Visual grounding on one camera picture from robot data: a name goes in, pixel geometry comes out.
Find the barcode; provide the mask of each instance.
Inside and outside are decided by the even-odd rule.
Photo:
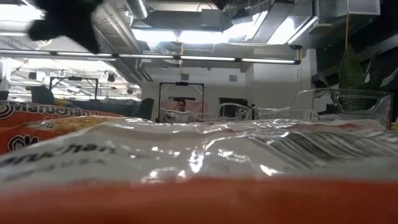
[[[355,134],[273,130],[252,133],[248,138],[295,169],[327,167],[367,157],[398,156],[398,146]]]

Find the orange packaging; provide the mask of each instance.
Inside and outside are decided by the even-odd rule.
[[[121,116],[114,113],[82,110],[78,108],[67,108],[63,106],[0,101],[0,127],[2,127],[1,130],[4,130],[4,128],[14,127],[15,125],[32,121],[88,115]]]
[[[0,192],[12,224],[398,223],[398,184],[328,179],[198,179]]]
[[[79,131],[107,121],[126,118],[111,116],[80,116],[74,118],[34,121],[8,128],[0,134],[0,154],[16,151],[31,144]]]

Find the maruchan logo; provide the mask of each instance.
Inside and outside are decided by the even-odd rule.
[[[0,101],[0,119],[6,119],[15,112],[31,114],[49,114],[58,116],[88,116],[102,115],[101,113],[90,113],[90,111],[66,108],[62,106],[37,105],[34,103],[17,103]]]
[[[28,134],[17,135],[8,141],[7,148],[8,151],[12,152],[30,146],[31,144],[38,143],[39,141],[40,139],[37,136],[30,136]]]

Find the exposed ductwork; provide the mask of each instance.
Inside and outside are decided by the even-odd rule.
[[[145,0],[127,0],[127,9],[135,19],[145,19],[149,15],[149,5]]]

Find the ceiling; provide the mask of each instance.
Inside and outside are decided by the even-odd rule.
[[[303,41],[302,36],[298,34],[301,30],[306,31],[302,35],[307,34],[307,29],[321,21],[320,17],[314,16],[318,12],[314,11],[313,1],[309,0],[227,1],[224,12],[220,12],[212,3],[206,1],[148,0],[146,3],[150,10],[147,17],[141,20],[133,19],[130,15],[134,13],[130,9],[136,10],[134,4],[145,3],[145,0],[127,1],[130,3],[127,4],[126,0],[106,1],[93,14],[94,30],[102,53],[293,60],[297,59],[298,54],[289,44],[311,47],[311,43]],[[242,9],[246,10],[243,16],[239,11]],[[42,12],[35,8],[32,0],[2,1],[0,49],[86,52],[66,37],[50,42],[30,41],[23,35],[25,28],[32,19],[41,17]],[[43,58],[37,55],[13,54],[2,56],[5,58],[2,61],[12,65],[11,84],[15,84],[11,85],[12,92],[27,92],[23,84],[48,85],[49,77],[58,77],[61,74],[66,77],[97,78],[102,88],[98,92],[99,96],[134,99],[139,99],[141,95],[137,88],[141,83],[156,81],[146,71],[150,67],[235,68],[245,72],[250,66],[250,63],[209,60],[187,60],[181,64],[179,60],[136,58],[100,61],[100,58],[95,57]],[[41,80],[31,80],[28,77],[30,72],[44,74],[44,77]],[[107,81],[109,73],[115,74],[115,82]],[[92,88],[88,88],[92,83],[81,84],[66,80],[65,85],[83,86],[84,91],[79,94],[89,97],[94,92]],[[127,89],[133,87],[133,95],[128,95]],[[64,94],[65,89],[65,86],[60,85],[54,91]]]

